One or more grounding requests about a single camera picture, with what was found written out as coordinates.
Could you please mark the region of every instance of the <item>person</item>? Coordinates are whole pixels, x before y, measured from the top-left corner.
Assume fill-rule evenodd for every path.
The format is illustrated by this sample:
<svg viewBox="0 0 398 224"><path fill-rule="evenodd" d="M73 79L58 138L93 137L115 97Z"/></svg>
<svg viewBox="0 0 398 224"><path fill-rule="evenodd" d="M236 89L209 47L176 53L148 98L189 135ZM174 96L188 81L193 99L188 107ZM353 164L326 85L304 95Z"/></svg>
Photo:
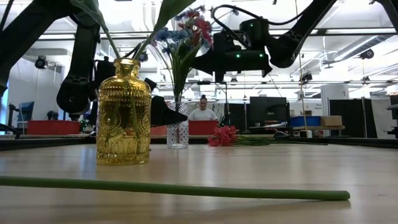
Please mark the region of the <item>person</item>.
<svg viewBox="0 0 398 224"><path fill-rule="evenodd" d="M188 119L190 121L215 121L217 120L217 115L207 108L207 98L202 95L199 101L199 108L192 111Z"/></svg>

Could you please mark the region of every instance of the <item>gold glass vase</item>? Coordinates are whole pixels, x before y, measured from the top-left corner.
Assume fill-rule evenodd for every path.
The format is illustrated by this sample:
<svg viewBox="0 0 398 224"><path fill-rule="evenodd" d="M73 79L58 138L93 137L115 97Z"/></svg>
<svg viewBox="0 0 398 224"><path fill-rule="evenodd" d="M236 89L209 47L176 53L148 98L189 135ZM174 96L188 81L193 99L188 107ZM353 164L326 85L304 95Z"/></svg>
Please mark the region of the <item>gold glass vase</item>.
<svg viewBox="0 0 398 224"><path fill-rule="evenodd" d="M142 164L149 160L150 87L138 79L139 61L118 58L114 66L116 76L99 87L97 164Z"/></svg>

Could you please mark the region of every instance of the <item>table surface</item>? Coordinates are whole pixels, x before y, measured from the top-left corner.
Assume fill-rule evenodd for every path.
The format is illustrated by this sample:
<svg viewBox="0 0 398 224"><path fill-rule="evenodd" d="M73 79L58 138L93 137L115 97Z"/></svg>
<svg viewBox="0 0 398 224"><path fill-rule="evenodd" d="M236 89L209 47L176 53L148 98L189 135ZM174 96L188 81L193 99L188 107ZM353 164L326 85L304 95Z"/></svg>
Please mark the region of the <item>table surface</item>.
<svg viewBox="0 0 398 224"><path fill-rule="evenodd" d="M96 166L95 145L0 152L0 175L262 189L348 190L313 202L0 187L0 223L398 223L398 151L270 145L151 146L139 166Z"/></svg>

